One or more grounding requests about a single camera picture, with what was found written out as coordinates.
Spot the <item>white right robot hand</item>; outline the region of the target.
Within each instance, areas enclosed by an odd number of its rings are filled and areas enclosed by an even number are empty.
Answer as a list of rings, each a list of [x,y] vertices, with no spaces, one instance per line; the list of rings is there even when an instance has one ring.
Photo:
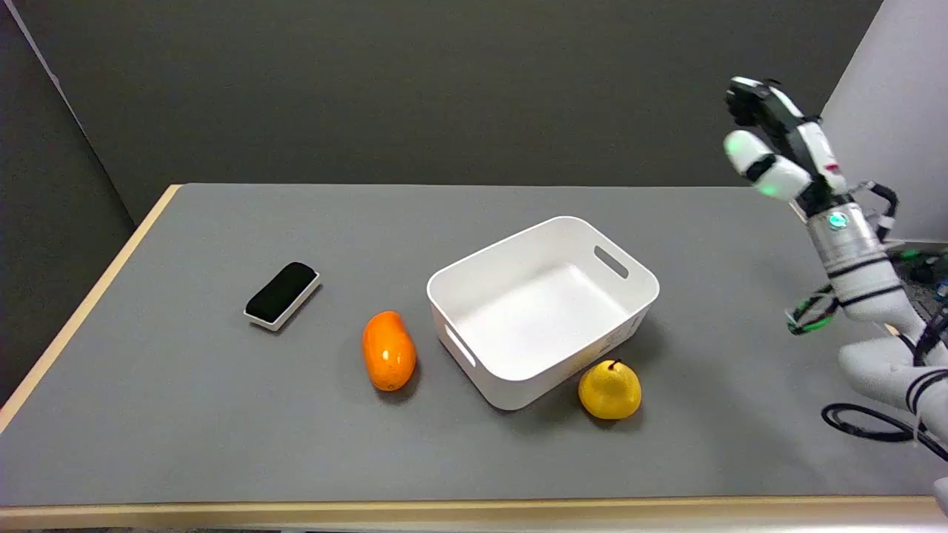
[[[802,112],[773,80],[730,79],[725,104],[738,128],[722,148],[756,192],[796,203],[806,216],[851,195],[819,115]]]

